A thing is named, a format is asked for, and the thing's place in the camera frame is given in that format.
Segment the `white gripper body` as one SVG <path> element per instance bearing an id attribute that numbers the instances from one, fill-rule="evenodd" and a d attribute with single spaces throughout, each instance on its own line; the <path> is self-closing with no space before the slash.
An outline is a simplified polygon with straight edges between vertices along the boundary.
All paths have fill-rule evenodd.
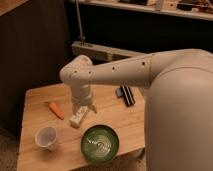
<path id="1" fill-rule="evenodd" d="M 79 85 L 71 88 L 71 100 L 76 107 L 89 106 L 93 103 L 90 85 Z"/>

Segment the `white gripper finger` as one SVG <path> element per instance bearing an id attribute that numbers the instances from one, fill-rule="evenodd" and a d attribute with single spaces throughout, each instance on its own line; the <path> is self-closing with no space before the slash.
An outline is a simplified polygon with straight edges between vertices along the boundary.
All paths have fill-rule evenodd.
<path id="1" fill-rule="evenodd" d="M 77 112 L 77 111 L 78 111 L 78 109 L 79 109 L 79 105 L 78 105 L 78 104 L 74 104 L 74 103 L 73 103 L 73 105 L 72 105 L 72 106 L 73 106 L 73 114 L 74 114 L 74 115 L 76 115 L 76 112 Z"/>
<path id="2" fill-rule="evenodd" d="M 97 109 L 96 109 L 95 105 L 90 104 L 90 105 L 89 105 L 89 108 L 90 108 L 90 110 L 92 110 L 94 113 L 97 114 Z"/>

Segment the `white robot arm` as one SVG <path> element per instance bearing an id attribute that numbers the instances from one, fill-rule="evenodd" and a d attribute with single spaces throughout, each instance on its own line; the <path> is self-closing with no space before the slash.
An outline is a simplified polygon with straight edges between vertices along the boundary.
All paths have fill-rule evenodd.
<path id="1" fill-rule="evenodd" d="M 213 171 L 213 53 L 182 49 L 94 65 L 80 55 L 60 71 L 74 104 L 92 84 L 146 87 L 147 171 Z"/>

